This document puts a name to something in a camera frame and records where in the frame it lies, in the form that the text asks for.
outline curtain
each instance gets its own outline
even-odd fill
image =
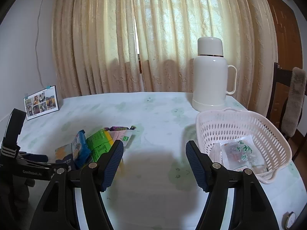
[[[133,0],[56,0],[53,57],[63,97],[140,91]]]
[[[197,39],[218,37],[238,70],[234,97],[267,112],[277,41],[267,0],[134,0],[145,90],[193,91]],[[232,90],[234,74],[228,78]]]

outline metal screw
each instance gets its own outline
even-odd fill
[[[244,172],[248,175],[251,175],[253,173],[253,171],[251,171],[250,169],[245,169]]]
[[[56,172],[57,172],[58,174],[62,174],[62,173],[64,173],[64,171],[65,171],[65,169],[59,168]]]
[[[219,169],[221,167],[221,165],[219,163],[213,163],[212,167],[215,169]]]
[[[93,169],[97,167],[97,163],[90,163],[88,166],[89,168]]]

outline basket handle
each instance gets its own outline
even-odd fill
[[[279,171],[279,170],[280,170],[280,168],[275,169],[273,171],[272,176],[271,176],[270,179],[264,179],[261,176],[257,176],[257,175],[256,175],[256,177],[257,177],[258,181],[263,183],[263,184],[271,184],[275,180],[275,177],[277,175],[277,171]]]
[[[243,110],[237,110],[237,109],[234,109],[234,108],[231,108],[231,107],[226,107],[226,108],[222,109],[221,111],[224,112],[224,111],[228,111],[228,110],[235,111],[235,112],[243,111]]]
[[[232,67],[232,68],[235,69],[235,78],[234,78],[233,90],[232,90],[231,92],[229,92],[229,91],[226,90],[226,93],[227,93],[228,95],[232,95],[232,94],[234,94],[234,92],[235,92],[235,87],[236,87],[236,84],[237,84],[237,73],[238,73],[238,71],[237,71],[237,69],[235,68],[235,66],[233,66],[233,65],[228,65],[227,68],[229,68],[229,67]]]

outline power cord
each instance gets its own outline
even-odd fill
[[[43,88],[45,88],[44,85],[43,85],[43,82],[41,80],[41,74],[40,74],[39,65],[38,65],[38,55],[37,55],[37,42],[38,42],[38,34],[39,34],[38,21],[39,21],[39,17],[40,17],[40,9],[41,9],[42,4],[43,4],[43,0],[41,0],[40,7],[39,7],[39,13],[38,13],[38,17],[37,17],[37,35],[36,35],[36,42],[35,42],[35,54],[36,54],[36,67],[37,67],[37,71],[38,71],[39,82],[40,82],[41,86]]]

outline white thermos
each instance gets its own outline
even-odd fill
[[[201,37],[197,41],[198,56],[194,59],[194,91],[192,106],[195,110],[222,109],[226,94],[234,94],[237,69],[227,65],[219,38]],[[228,67],[235,69],[234,90],[227,91]]]

